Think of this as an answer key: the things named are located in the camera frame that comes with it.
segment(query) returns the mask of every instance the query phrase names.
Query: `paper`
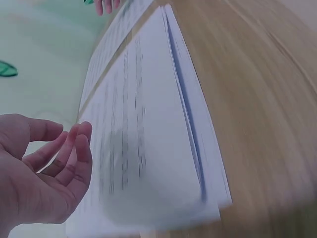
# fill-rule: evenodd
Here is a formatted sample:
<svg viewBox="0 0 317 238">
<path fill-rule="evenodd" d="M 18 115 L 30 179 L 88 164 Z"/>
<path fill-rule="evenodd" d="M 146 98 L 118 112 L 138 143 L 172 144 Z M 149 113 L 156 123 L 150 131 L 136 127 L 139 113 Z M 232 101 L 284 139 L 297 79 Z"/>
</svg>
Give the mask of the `paper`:
<svg viewBox="0 0 317 238">
<path fill-rule="evenodd" d="M 170 5 L 165 6 L 168 34 L 181 89 L 189 111 L 195 144 L 199 151 L 207 196 L 220 207 L 232 203 L 227 177 L 211 117 L 184 38 Z"/>
<path fill-rule="evenodd" d="M 93 125 L 90 188 L 66 231 L 104 237 L 220 219 L 232 203 L 211 117 L 171 6 L 113 64 L 79 122 Z"/>
<path fill-rule="evenodd" d="M 80 110 L 124 38 L 153 0 L 127 0 L 94 51 L 87 70 Z"/>
<path fill-rule="evenodd" d="M 94 128 L 93 178 L 69 233 L 69 223 L 78 224 L 76 235 L 92 232 L 87 217 L 106 235 L 166 226 L 202 209 L 186 117 L 159 8 L 80 118 Z"/>
</svg>

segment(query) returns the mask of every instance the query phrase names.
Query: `floor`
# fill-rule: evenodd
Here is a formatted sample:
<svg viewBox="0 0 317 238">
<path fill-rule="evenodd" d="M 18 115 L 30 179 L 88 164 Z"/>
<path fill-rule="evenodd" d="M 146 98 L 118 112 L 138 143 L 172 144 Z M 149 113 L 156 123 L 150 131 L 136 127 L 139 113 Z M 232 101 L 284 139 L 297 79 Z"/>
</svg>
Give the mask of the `floor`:
<svg viewBox="0 0 317 238">
<path fill-rule="evenodd" d="M 0 78 L 0 114 L 76 122 L 93 44 L 109 16 L 82 0 L 0 0 L 0 60 L 19 75 Z M 27 152 L 38 148 L 33 143 Z M 64 225 L 22 225 L 10 238 L 61 238 Z"/>
</svg>

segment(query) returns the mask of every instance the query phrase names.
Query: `stack of paper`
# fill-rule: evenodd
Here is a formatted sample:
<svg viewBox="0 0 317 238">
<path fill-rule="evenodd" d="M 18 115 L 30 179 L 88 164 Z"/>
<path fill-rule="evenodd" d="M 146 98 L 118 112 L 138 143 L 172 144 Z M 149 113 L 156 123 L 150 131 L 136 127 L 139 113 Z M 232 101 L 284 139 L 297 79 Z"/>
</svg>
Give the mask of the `stack of paper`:
<svg viewBox="0 0 317 238">
<path fill-rule="evenodd" d="M 231 204 L 210 114 L 169 5 L 113 64 L 85 120 L 94 129 L 93 176 L 67 221 L 69 238 L 191 226 L 220 219 L 219 208 Z"/>
</svg>

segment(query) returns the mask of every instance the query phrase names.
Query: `green object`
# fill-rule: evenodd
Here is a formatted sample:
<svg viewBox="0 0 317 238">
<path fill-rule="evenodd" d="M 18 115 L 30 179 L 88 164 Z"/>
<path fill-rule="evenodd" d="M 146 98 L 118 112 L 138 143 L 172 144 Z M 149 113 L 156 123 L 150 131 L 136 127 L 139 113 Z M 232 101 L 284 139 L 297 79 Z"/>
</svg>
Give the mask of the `green object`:
<svg viewBox="0 0 317 238">
<path fill-rule="evenodd" d="M 90 4 L 93 4 L 94 3 L 94 0 L 84 0 L 84 4 L 85 5 L 90 5 Z"/>
<path fill-rule="evenodd" d="M 18 75 L 18 70 L 13 65 L 0 61 L 0 77 L 14 77 Z"/>
</svg>

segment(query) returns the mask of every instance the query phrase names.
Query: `fingertip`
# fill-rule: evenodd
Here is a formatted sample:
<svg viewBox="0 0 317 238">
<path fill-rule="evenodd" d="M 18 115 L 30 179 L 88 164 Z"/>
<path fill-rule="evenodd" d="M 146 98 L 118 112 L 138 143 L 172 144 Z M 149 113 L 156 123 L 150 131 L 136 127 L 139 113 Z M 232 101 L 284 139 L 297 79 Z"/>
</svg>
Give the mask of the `fingertip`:
<svg viewBox="0 0 317 238">
<path fill-rule="evenodd" d="M 115 8 L 118 8 L 119 7 L 119 5 L 120 5 L 120 0 L 117 0 L 116 2 L 115 2 Z"/>
<path fill-rule="evenodd" d="M 102 16 L 103 15 L 103 3 L 101 0 L 97 0 L 95 1 L 95 7 L 96 7 L 96 12 L 99 16 Z"/>
<path fill-rule="evenodd" d="M 92 161 L 92 154 L 89 147 L 89 140 L 85 135 L 78 135 L 75 142 L 78 162 Z"/>
<path fill-rule="evenodd" d="M 90 144 L 91 134 L 93 132 L 93 126 L 87 122 L 84 121 L 81 123 L 77 135 L 85 135 L 88 138 L 88 143 Z"/>
<path fill-rule="evenodd" d="M 112 13 L 112 6 L 111 5 L 107 5 L 106 10 L 107 10 L 108 14 Z"/>
</svg>

